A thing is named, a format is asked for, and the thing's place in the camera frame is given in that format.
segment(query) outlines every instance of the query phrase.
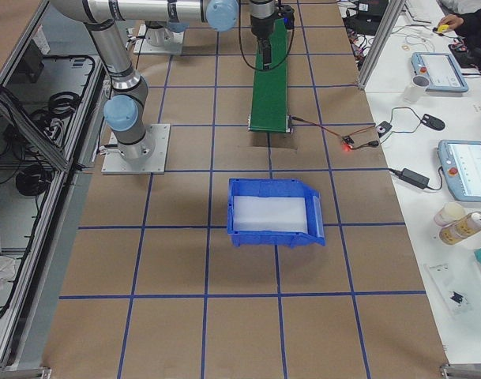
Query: blue plastic bin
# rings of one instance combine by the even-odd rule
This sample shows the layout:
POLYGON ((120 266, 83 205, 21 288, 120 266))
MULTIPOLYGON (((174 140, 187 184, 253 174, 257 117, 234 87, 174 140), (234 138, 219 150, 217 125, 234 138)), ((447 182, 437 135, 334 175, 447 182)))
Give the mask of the blue plastic bin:
POLYGON ((319 192, 297 179, 238 179, 229 182, 227 233, 233 245, 286 245, 289 247, 318 243, 325 245, 319 192), (303 197, 308 233, 299 231, 236 231, 233 197, 303 197))

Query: white table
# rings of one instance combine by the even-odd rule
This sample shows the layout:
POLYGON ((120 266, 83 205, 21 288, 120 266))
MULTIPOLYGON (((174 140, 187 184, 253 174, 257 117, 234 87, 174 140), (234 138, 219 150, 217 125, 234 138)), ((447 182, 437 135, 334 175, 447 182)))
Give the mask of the white table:
MULTIPOLYGON (((436 25, 443 13, 436 2, 428 1, 427 5, 436 25)), ((400 16, 395 30, 404 22, 400 16)), ((430 41, 427 46, 433 45, 436 52, 449 52, 447 45, 452 42, 449 38, 431 35, 422 27, 402 29, 391 35, 385 45, 366 86, 366 95, 377 124, 390 119, 392 108, 402 106, 410 106, 419 116, 428 113, 445 122, 446 128, 440 132, 420 126, 412 134, 393 134, 382 144, 389 167, 416 171, 430 178, 430 186, 438 187, 438 142, 481 141, 481 78, 467 78, 470 90, 464 94, 426 93, 416 104, 404 103, 401 93, 412 76, 410 58, 414 52, 427 49, 407 45, 405 36, 400 34, 419 34, 418 30, 430 41)), ((417 123, 409 110, 395 111, 394 130, 413 130, 417 123)), ((394 176, 393 184, 449 363, 481 363, 481 270, 473 254, 481 247, 481 232, 455 246, 447 246, 438 238, 440 227, 433 222, 435 213, 453 200, 445 182, 437 193, 422 191, 394 176), (437 265, 445 265, 447 269, 441 274, 432 269, 437 265), (443 288, 466 295, 469 305, 460 312, 449 307, 442 296, 443 288)), ((469 212, 481 211, 481 203, 461 204, 469 212)))

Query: white foam insert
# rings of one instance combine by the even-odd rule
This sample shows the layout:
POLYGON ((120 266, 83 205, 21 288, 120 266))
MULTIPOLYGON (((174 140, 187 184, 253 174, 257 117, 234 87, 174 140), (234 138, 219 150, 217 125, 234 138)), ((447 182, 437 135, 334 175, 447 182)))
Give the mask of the white foam insert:
POLYGON ((233 197, 235 231, 308 233, 304 197, 233 197))

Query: spray can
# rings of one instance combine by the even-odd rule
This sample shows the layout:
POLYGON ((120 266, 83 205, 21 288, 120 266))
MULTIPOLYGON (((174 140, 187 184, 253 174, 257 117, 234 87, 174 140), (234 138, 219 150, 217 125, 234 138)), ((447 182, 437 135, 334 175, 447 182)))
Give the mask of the spray can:
POLYGON ((442 228, 439 237, 444 243, 454 245, 479 231, 481 231, 481 212, 472 212, 442 228))

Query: green conveyor belt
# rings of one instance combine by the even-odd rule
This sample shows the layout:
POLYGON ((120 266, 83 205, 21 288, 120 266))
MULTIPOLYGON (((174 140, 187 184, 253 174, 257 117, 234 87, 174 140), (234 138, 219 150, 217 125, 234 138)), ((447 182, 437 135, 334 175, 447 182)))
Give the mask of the green conveyor belt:
MULTIPOLYGON (((272 65, 286 55, 287 30, 283 20, 277 20, 270 36, 272 65)), ((259 52, 256 67, 263 66, 259 52)), ((250 111, 249 130, 267 133, 290 132, 287 116, 287 60, 271 71, 256 71, 254 74, 253 104, 250 111)))

